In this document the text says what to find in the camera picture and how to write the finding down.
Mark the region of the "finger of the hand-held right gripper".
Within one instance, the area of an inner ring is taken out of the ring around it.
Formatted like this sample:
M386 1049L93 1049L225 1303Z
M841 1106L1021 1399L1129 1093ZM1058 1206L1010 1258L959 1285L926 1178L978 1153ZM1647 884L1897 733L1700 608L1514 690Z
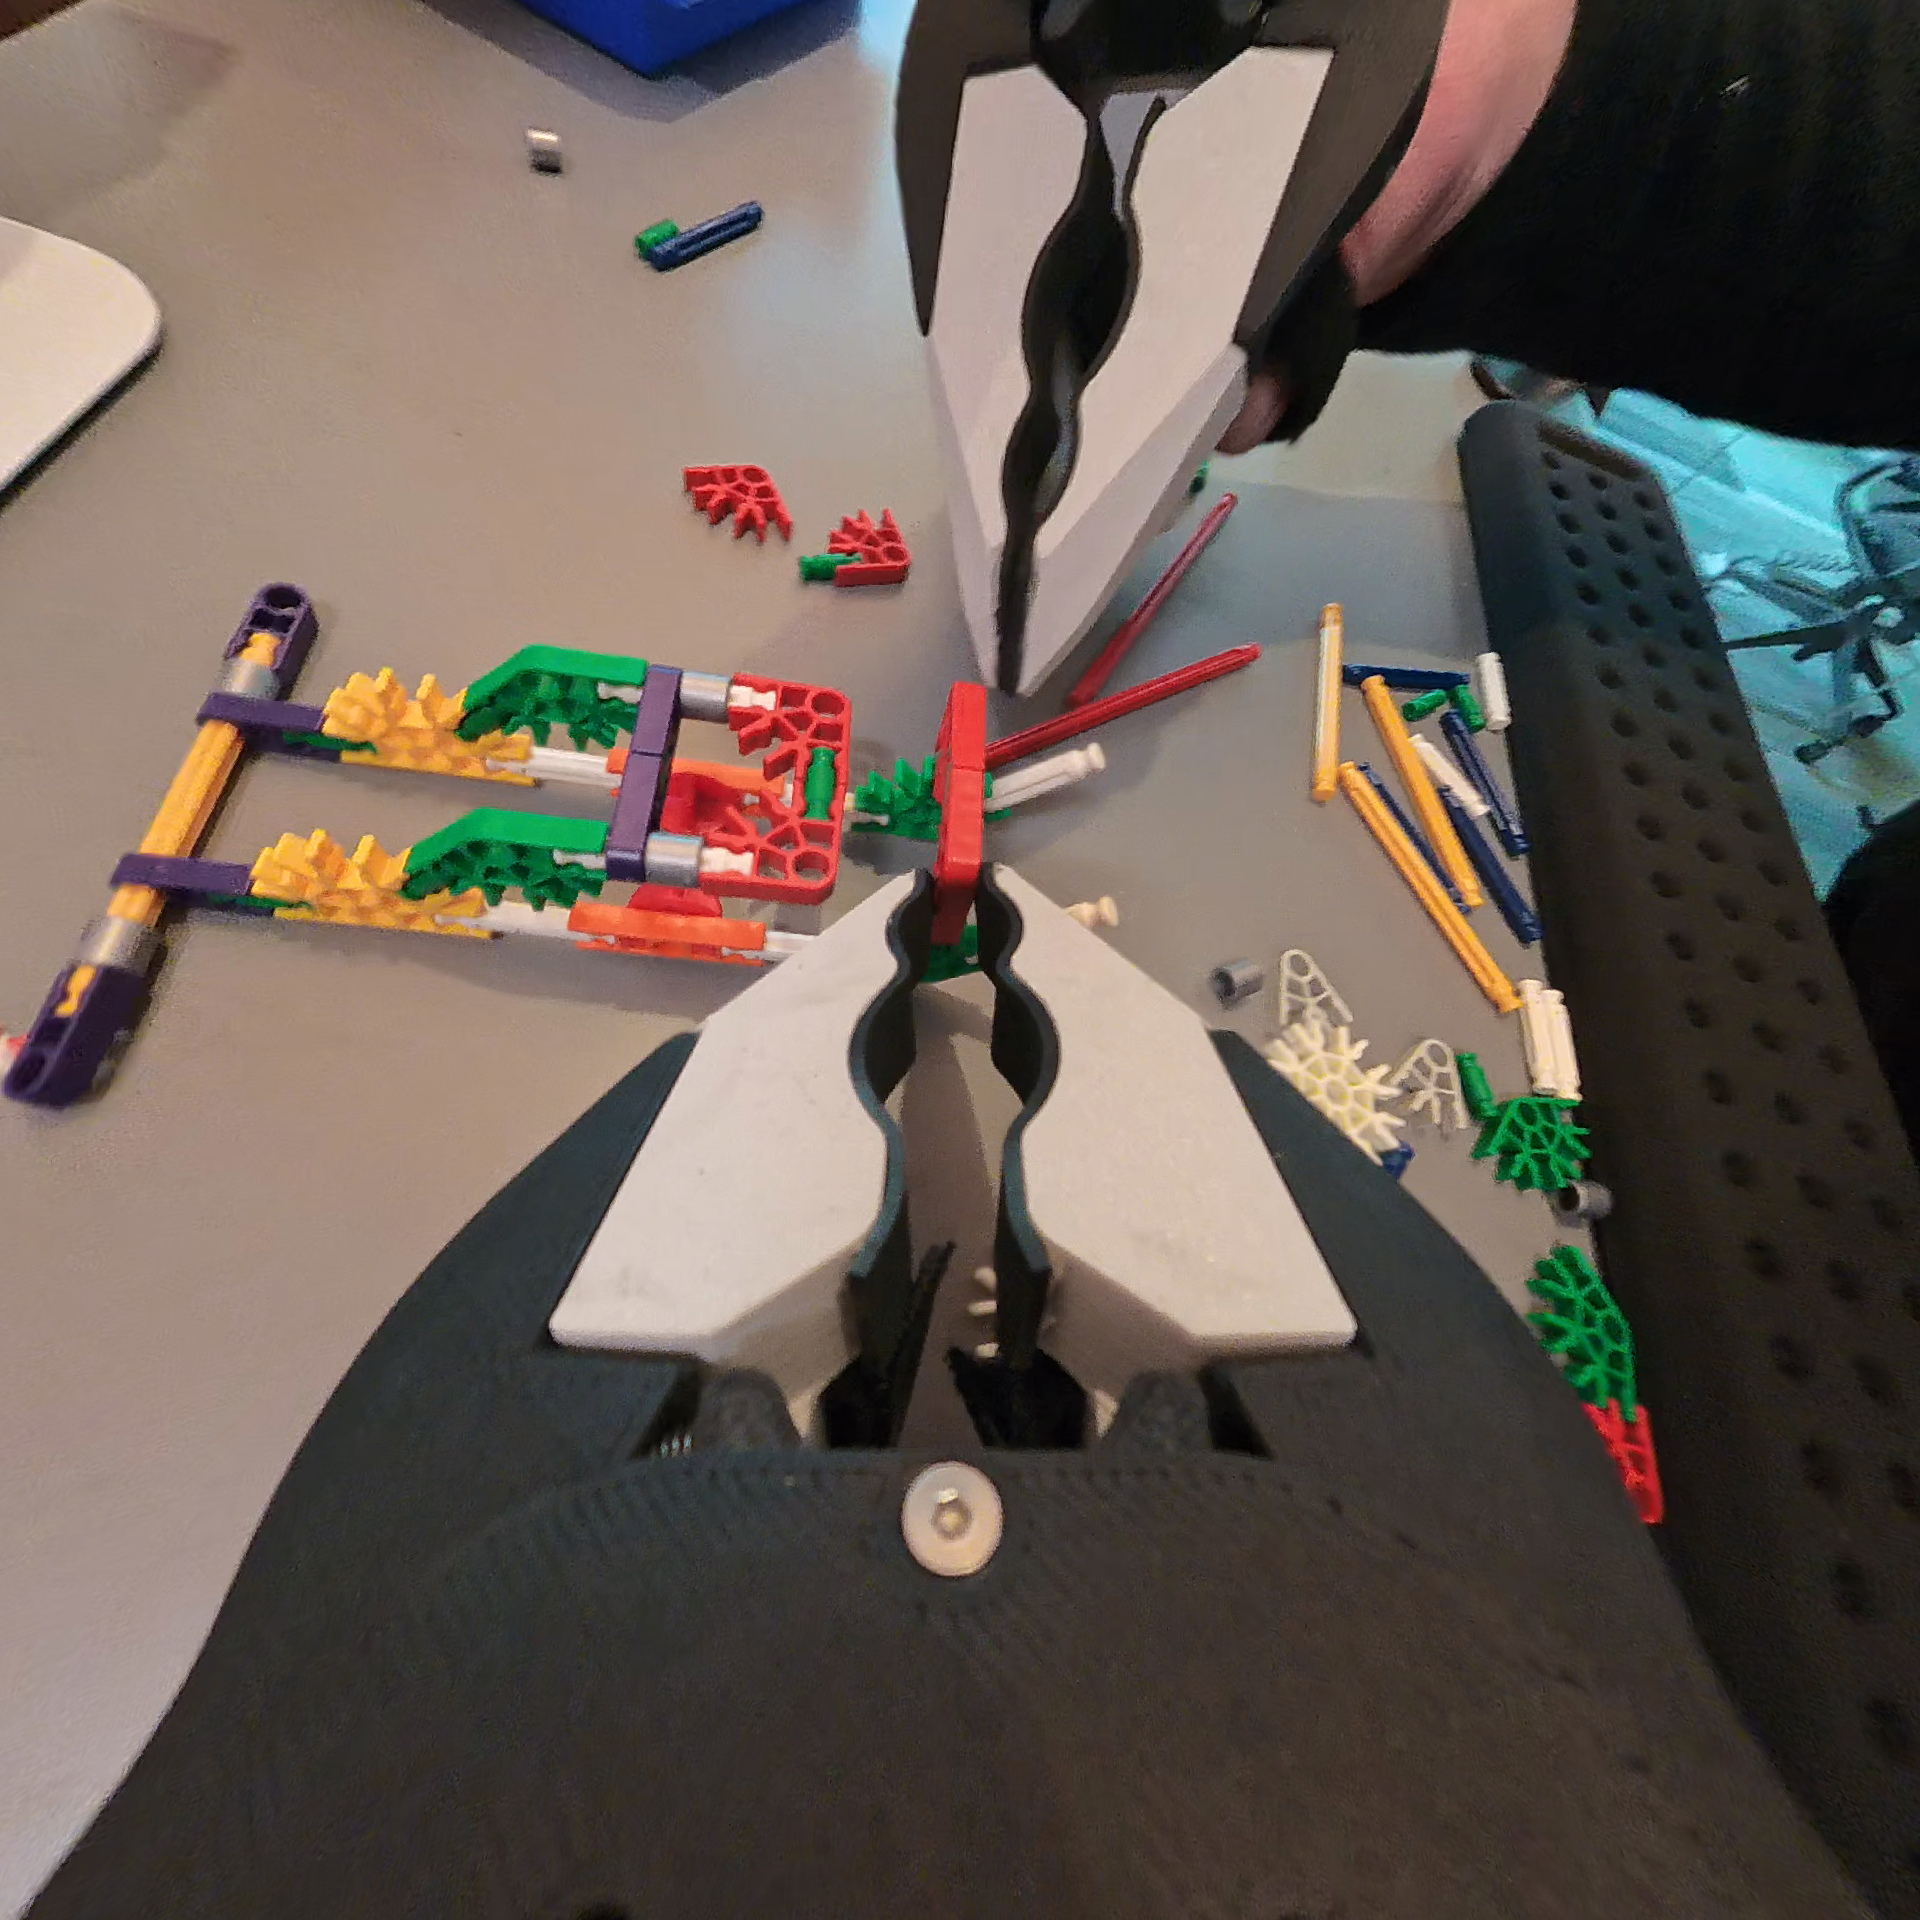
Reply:
M1045 66L965 76L928 285L966 628L993 685L1030 693L1102 596L1102 135Z
M1010 690L1032 690L1080 640L1236 413L1240 305L1330 66L1321 47L1240 53L1141 135L1132 297L1076 400Z

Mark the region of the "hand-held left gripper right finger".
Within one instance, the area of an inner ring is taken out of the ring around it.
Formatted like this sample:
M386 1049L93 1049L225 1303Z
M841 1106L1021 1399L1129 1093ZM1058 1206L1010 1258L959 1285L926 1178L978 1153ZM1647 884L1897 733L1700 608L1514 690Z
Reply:
M1201 1017L1013 869L975 889L998 1157L985 1441L1082 1441L1141 1376L1341 1352L1358 1321Z

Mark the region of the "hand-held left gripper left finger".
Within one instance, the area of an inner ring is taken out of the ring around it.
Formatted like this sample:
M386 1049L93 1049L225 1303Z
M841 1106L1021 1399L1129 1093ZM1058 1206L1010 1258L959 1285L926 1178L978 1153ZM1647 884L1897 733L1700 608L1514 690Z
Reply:
M558 1308L569 1349L772 1377L836 1446L897 1437L928 1329L904 1144L932 876L884 882L697 1031Z

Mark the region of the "multicoloured toy frame assembly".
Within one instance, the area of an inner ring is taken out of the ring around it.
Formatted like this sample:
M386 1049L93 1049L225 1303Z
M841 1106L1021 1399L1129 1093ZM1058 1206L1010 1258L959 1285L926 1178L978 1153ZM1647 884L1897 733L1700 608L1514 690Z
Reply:
M777 902L836 884L846 829L938 838L937 766L900 759L849 783L849 703L833 688L694 674L550 644L465 688L353 674L325 705L218 693L249 752L508 786L570 783L606 814L472 806L409 847L286 832L252 858L128 852L116 882L164 904L407 930L548 937L586 950L760 968L807 935Z

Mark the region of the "purple rod-end connector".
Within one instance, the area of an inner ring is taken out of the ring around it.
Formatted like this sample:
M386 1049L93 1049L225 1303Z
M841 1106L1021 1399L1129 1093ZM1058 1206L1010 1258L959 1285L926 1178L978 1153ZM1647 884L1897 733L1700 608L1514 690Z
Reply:
M255 648L255 636L261 633L274 640L270 664L277 680L297 680L320 636L320 620L311 596L289 583L261 585L230 633L224 658L262 658Z
M64 966L5 1071L5 1096L37 1110L64 1110L92 1096L126 1049L148 988L138 968Z

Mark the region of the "person's right forearm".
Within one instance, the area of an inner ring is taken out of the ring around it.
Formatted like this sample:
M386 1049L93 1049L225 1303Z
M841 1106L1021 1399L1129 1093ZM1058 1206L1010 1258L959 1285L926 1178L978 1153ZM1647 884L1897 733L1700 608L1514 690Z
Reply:
M1514 157L1359 345L1914 449L1914 25L1906 2L1575 4Z

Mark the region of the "person's right hand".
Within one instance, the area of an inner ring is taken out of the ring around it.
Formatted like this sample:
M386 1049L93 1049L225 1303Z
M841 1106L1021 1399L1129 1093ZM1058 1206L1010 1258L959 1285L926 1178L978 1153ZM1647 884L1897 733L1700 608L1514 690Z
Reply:
M1358 305L1400 287L1500 177L1529 110L1476 62L1440 62L1409 144L1340 245Z

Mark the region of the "thick blue rod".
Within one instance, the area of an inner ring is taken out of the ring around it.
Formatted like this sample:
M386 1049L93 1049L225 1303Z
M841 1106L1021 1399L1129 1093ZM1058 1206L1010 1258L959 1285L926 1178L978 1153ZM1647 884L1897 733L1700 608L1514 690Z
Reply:
M653 272L676 272L687 262L708 255L713 252L726 248L751 232L762 221L762 208L759 201L740 201L724 213L710 214L704 221L693 225L678 225L678 238L669 246L661 246L650 261L642 261Z

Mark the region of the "green fan connector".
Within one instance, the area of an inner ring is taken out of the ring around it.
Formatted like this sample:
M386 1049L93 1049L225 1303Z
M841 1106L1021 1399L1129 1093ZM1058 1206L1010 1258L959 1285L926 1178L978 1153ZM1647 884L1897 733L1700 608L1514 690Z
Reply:
M1586 1252L1572 1244L1553 1244L1549 1255L1534 1264L1526 1288L1534 1297L1526 1321L1553 1358L1561 1377L1590 1407L1613 1407L1626 1421L1638 1420L1634 1336Z
M1589 1130L1578 1101L1558 1094L1500 1098L1478 1117L1471 1157L1519 1191L1558 1192L1586 1176Z

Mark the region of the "blue plastic bin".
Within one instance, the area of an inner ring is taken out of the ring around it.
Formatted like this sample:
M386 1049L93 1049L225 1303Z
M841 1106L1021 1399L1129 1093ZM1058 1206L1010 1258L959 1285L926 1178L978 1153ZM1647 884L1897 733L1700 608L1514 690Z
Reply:
M792 14L802 2L520 2L597 53L653 76Z

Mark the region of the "black perforated foam strip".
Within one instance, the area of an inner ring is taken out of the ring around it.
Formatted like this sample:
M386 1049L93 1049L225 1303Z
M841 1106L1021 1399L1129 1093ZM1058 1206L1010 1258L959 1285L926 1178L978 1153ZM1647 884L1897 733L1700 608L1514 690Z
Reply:
M1912 1849L1914 1170L1658 482L1458 438L1671 1567L1802 1793Z

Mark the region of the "white tray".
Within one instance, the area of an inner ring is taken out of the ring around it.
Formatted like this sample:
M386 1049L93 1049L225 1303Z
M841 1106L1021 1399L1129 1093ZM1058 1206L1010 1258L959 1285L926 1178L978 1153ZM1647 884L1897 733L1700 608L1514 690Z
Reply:
M116 258L1 220L1 490L160 348L160 304Z

